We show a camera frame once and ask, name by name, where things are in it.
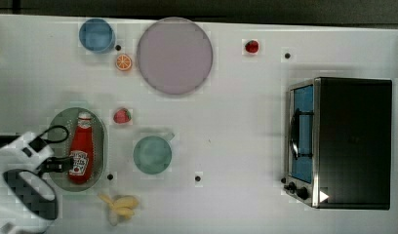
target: oven window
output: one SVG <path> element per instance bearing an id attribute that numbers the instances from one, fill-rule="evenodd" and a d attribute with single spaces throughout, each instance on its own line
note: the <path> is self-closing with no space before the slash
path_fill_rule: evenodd
<path id="1" fill-rule="evenodd" d="M 314 89 L 306 86 L 294 90 L 292 135 L 290 143 L 292 153 L 291 176 L 305 182 L 312 180 L 312 117 L 314 111 Z"/>

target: white table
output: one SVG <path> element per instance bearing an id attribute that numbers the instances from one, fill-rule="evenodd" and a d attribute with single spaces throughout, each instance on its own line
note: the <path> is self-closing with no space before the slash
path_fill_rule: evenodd
<path id="1" fill-rule="evenodd" d="M 122 52 L 136 60 L 153 21 L 106 20 Z M 40 132 L 63 109 L 84 106 L 108 135 L 102 179 L 81 193 L 56 187 L 61 213 L 48 233 L 398 232 L 398 30 L 200 22 L 214 46 L 213 70 L 196 93 L 170 98 L 152 90 L 136 67 L 118 71 L 117 52 L 87 52 L 78 40 L 84 21 L 0 16 L 0 133 Z M 259 40 L 258 55 L 243 55 L 248 39 Z M 282 191 L 285 92 L 317 76 L 393 80 L 389 211 L 314 210 Z M 112 124 L 120 106 L 134 109 L 133 126 Z M 155 178 L 132 159 L 134 140 L 148 128 L 177 135 L 171 172 Z M 136 216 L 109 226 L 98 192 L 138 196 Z"/>

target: ketchup bottle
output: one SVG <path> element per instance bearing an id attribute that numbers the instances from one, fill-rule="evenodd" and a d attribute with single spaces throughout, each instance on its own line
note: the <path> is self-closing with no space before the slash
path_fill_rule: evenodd
<path id="1" fill-rule="evenodd" d="M 74 166 L 68 172 L 69 179 L 77 184 L 85 183 L 92 175 L 94 162 L 92 116 L 88 112 L 78 115 L 78 125 L 71 143 L 70 157 Z"/>

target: teal bowl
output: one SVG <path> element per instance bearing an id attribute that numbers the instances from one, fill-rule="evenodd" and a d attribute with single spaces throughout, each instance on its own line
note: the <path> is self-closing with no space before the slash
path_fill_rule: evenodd
<path id="1" fill-rule="evenodd" d="M 80 28 L 81 44 L 89 51 L 102 54 L 110 51 L 115 44 L 115 35 L 104 19 L 89 19 Z"/>
<path id="2" fill-rule="evenodd" d="M 136 166 L 143 173 L 156 175 L 165 171 L 172 161 L 170 144 L 159 136 L 141 139 L 133 151 Z"/>

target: bottle label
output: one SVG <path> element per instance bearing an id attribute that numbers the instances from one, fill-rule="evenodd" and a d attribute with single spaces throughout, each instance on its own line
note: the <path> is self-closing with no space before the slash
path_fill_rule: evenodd
<path id="1" fill-rule="evenodd" d="M 83 176 L 89 164 L 87 153 L 80 150 L 73 150 L 70 153 L 70 157 L 74 159 L 74 166 L 69 171 L 69 174 L 72 176 Z"/>
<path id="2" fill-rule="evenodd" d="M 78 127 L 82 128 L 82 129 L 90 128 L 91 127 L 90 120 L 79 119 Z"/>

